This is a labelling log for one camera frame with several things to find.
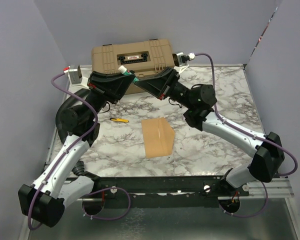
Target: marble tabletop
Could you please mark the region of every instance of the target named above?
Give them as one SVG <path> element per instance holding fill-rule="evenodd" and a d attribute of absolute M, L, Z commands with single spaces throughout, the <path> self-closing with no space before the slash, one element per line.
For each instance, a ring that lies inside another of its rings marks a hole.
<path fill-rule="evenodd" d="M 82 71 L 83 75 L 90 70 Z M 262 132 L 262 127 L 241 66 L 215 67 L 218 109 L 226 118 Z M 211 84 L 210 67 L 189 67 L 180 77 L 187 87 Z M 92 147 L 82 156 L 85 169 L 101 177 L 154 177 L 223 175 L 228 169 L 251 160 L 227 141 L 191 128 L 183 113 L 148 93 L 125 95 L 107 113 L 99 114 L 100 132 Z M 129 123 L 110 121 L 123 118 Z M 146 158 L 141 120 L 164 117 L 175 131 L 172 155 Z M 61 148 L 55 139 L 52 159 Z"/>

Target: purple cable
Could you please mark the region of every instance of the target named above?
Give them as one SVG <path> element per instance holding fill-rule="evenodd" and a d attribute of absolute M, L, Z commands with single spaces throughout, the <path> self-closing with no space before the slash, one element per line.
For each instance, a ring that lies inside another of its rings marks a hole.
<path fill-rule="evenodd" d="M 44 181 L 48 181 L 48 179 L 50 178 L 51 174 L 54 172 L 54 170 L 56 169 L 56 167 L 59 165 L 59 163 L 61 162 L 62 158 L 67 154 L 67 152 L 69 152 L 70 149 L 73 148 L 74 145 L 76 145 L 80 140 L 82 140 L 85 136 L 87 136 L 89 133 L 91 133 L 91 131 L 93 131 L 95 129 L 95 127 L 97 126 L 97 123 L 98 123 L 98 114 L 96 112 L 96 110 L 88 103 L 86 102 L 84 99 L 82 99 L 81 97 L 75 95 L 74 93 L 72 92 L 69 92 L 68 90 L 66 89 L 62 89 L 60 86 L 58 86 L 56 83 L 55 83 L 55 80 L 60 78 L 61 76 L 65 75 L 65 73 L 60 73 L 58 74 L 57 76 L 53 77 L 51 79 L 51 83 L 52 85 L 59 89 L 61 92 L 64 92 L 68 95 L 70 95 L 71 97 L 77 99 L 78 101 L 82 102 L 83 104 L 85 104 L 93 113 L 94 117 L 95 117 L 95 122 L 93 124 L 93 126 L 86 132 L 84 133 L 82 136 L 80 136 L 77 140 L 75 140 L 66 150 L 65 152 L 63 152 L 61 154 L 61 156 L 58 158 L 58 160 L 55 162 L 55 164 L 53 165 L 53 167 L 51 168 L 51 171 L 48 172 L 48 174 L 45 176 L 44 178 Z M 37 196 L 39 195 L 41 189 L 44 187 L 44 184 L 41 183 L 41 185 L 38 187 L 38 189 L 36 190 L 33 198 L 32 198 L 32 201 L 30 203 L 30 207 L 29 207 L 29 212 L 28 212 L 28 227 L 30 230 L 37 230 L 39 227 L 41 227 L 42 223 L 40 223 L 38 226 L 35 226 L 33 227 L 32 224 L 31 224 L 31 215 L 32 215 L 32 211 L 34 209 L 34 205 L 35 205 L 35 201 L 37 199 Z"/>
<path fill-rule="evenodd" d="M 210 63 L 211 63 L 211 69 L 212 69 L 212 85 L 213 85 L 213 88 L 216 89 L 215 67 L 214 67 L 214 62 L 213 62 L 211 56 L 210 56 L 209 54 L 207 54 L 207 53 L 204 53 L 204 52 L 195 53 L 194 55 L 195 55 L 195 56 L 207 56 L 207 57 L 209 58 Z M 217 104 L 214 105 L 214 111 L 215 111 L 215 115 L 216 115 L 220 120 L 223 119 L 223 118 L 220 116 L 219 112 L 218 112 Z M 249 137 L 252 137 L 252 138 L 255 137 L 255 136 L 254 136 L 253 134 L 251 134 L 250 132 L 247 132 L 247 131 L 245 131 L 245 130 L 242 130 L 241 128 L 239 128 L 239 127 L 237 127 L 237 126 L 235 126 L 235 125 L 233 125 L 233 124 L 231 124 L 231 123 L 229 123 L 229 122 L 225 122 L 225 124 L 228 125 L 228 126 L 230 126 L 230 127 L 233 128 L 233 129 L 237 130 L 238 132 L 240 132 L 240 133 L 242 133 L 242 134 L 245 134 L 245 135 L 247 135 L 247 136 L 249 136 Z M 266 143 L 268 143 L 268 144 L 271 144 L 272 146 L 275 146 L 276 148 L 278 148 L 278 149 L 280 149 L 281 151 L 285 152 L 286 154 L 288 154 L 288 155 L 292 158 L 292 160 L 293 160 L 293 162 L 294 162 L 294 168 L 293 168 L 293 170 L 292 170 L 292 171 L 289 171 L 289 172 L 287 172 L 287 173 L 280 173 L 279 176 L 281 176 L 281 177 L 289 176 L 289 175 L 291 175 L 291 174 L 294 174 L 294 173 L 297 171 L 297 169 L 298 169 L 298 161 L 297 161 L 296 157 L 295 157 L 290 151 L 288 151 L 288 150 L 285 149 L 284 147 L 282 147 L 282 146 L 280 146 L 280 145 L 278 145 L 278 144 L 276 144 L 276 143 L 274 143 L 274 142 L 272 142 L 272 141 L 270 141 L 270 140 L 268 140 L 268 139 L 265 139 L 265 138 L 262 138 L 262 137 L 259 137 L 259 136 L 256 136 L 255 139 L 260 140 L 260 141 L 263 141 L 263 142 L 266 142 Z"/>
<path fill-rule="evenodd" d="M 101 190 L 98 190 L 98 191 L 94 191 L 94 192 L 92 192 L 92 193 L 89 193 L 89 194 L 85 195 L 85 197 L 91 196 L 91 195 L 94 195 L 94 194 L 98 194 L 98 193 L 101 193 L 101 192 L 104 192 L 104 191 L 107 191 L 107 190 L 111 190 L 111 189 L 118 189 L 118 190 L 121 190 L 121 191 L 123 191 L 123 192 L 127 195 L 127 197 L 128 197 L 128 207 L 127 207 L 126 211 L 125 211 L 122 215 L 116 216 L 116 217 L 110 217 L 110 218 L 107 218 L 107 217 L 100 217 L 100 216 L 95 216 L 95 215 L 89 215 L 89 214 L 86 213 L 85 206 L 83 206 L 83 204 L 82 204 L 82 210 L 83 210 L 84 214 L 87 215 L 87 216 L 90 217 L 90 218 L 93 218 L 93 219 L 99 219 L 99 220 L 105 220 L 105 221 L 118 220 L 118 219 L 123 218 L 125 215 L 127 215 L 127 213 L 128 213 L 129 210 L 130 210 L 130 207 L 131 207 L 131 198 L 130 198 L 130 196 L 129 196 L 129 193 L 128 193 L 126 190 L 124 190 L 123 188 L 121 188 L 121 187 L 113 186 L 113 187 L 104 188 L 104 189 L 101 189 Z"/>
<path fill-rule="evenodd" d="M 257 216 L 257 215 L 263 213 L 263 212 L 265 211 L 267 205 L 268 205 L 269 196 L 268 196 L 268 191 L 267 191 L 266 185 L 265 185 L 262 181 L 261 181 L 261 184 L 262 184 L 263 187 L 264 187 L 264 192 L 265 192 L 265 202 L 264 202 L 263 207 L 262 207 L 259 211 L 255 212 L 255 213 L 253 213 L 253 214 L 250 214 L 250 215 L 237 215 L 237 214 L 233 214 L 233 213 L 230 213 L 230 212 L 226 211 L 226 210 L 220 205 L 220 203 L 219 203 L 219 207 L 224 211 L 225 214 L 228 214 L 228 215 L 230 215 L 230 216 L 232 216 L 232 217 L 236 217 L 236 218 L 242 218 L 242 219 L 252 218 L 252 217 L 255 217 L 255 216 Z"/>

